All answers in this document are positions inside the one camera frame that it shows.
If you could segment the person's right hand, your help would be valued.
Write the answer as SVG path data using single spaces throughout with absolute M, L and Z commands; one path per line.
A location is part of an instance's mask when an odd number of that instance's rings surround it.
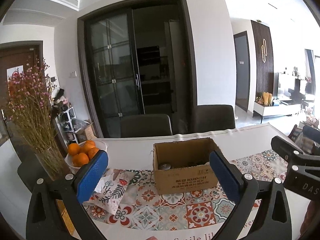
M 314 219 L 318 210 L 319 210 L 319 202 L 311 201 L 308 204 L 308 208 L 307 208 L 306 214 L 304 216 L 304 221 L 300 227 L 300 235 L 302 235 L 304 232 L 306 232 L 307 228 L 309 227 L 310 223 Z

